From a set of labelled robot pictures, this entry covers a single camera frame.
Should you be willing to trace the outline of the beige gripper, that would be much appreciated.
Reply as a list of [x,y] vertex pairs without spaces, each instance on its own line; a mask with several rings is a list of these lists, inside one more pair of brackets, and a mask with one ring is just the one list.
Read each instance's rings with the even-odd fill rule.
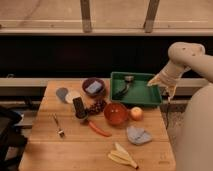
[[166,88],[168,94],[168,101],[171,101],[175,94],[175,87],[177,86],[178,81],[182,77],[182,75],[188,70],[187,67],[175,64],[169,61],[164,68],[152,78],[147,86],[155,86],[159,84],[163,84],[167,86]]

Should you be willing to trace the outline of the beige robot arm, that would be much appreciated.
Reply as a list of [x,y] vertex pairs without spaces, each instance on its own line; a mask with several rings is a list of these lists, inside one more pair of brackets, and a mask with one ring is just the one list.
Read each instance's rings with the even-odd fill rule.
[[208,81],[188,101],[176,150],[176,171],[213,171],[213,56],[198,43],[175,42],[169,62],[148,86],[164,85],[169,98],[182,75],[193,70]]

